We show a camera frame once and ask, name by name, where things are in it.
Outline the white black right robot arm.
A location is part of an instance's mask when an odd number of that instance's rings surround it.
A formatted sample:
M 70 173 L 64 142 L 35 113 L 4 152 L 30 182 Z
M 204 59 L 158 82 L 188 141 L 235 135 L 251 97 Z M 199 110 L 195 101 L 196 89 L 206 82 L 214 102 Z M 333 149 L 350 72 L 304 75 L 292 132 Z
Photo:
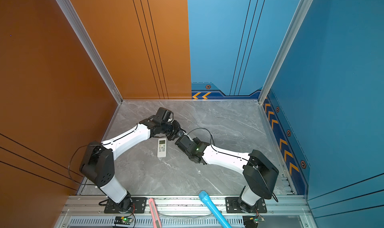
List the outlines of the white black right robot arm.
M 247 185 L 238 198 L 238 205 L 243 212 L 253 213 L 260 199 L 274 198 L 279 170 L 262 152 L 232 152 L 186 135 L 177 139 L 175 145 L 196 164 L 216 165 L 243 175 Z

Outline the white remote control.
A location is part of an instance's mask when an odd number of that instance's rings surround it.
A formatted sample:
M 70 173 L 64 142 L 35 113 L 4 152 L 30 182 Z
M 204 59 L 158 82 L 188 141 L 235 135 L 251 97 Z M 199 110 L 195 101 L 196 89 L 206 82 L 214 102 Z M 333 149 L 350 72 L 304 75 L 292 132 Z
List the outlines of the white remote control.
M 167 156 L 167 139 L 160 138 L 158 139 L 158 152 L 157 157 L 159 159 L 165 158 Z

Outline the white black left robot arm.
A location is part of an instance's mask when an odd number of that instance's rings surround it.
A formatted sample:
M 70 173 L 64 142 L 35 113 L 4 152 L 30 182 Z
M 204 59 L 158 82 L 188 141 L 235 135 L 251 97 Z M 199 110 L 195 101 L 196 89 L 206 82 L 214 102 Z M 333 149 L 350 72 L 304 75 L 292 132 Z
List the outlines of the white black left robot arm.
M 91 142 L 80 164 L 80 172 L 96 185 L 119 211 L 127 212 L 132 205 L 131 194 L 115 175 L 115 160 L 135 145 L 165 135 L 169 141 L 186 134 L 177 121 L 140 121 L 134 128 L 101 143 Z

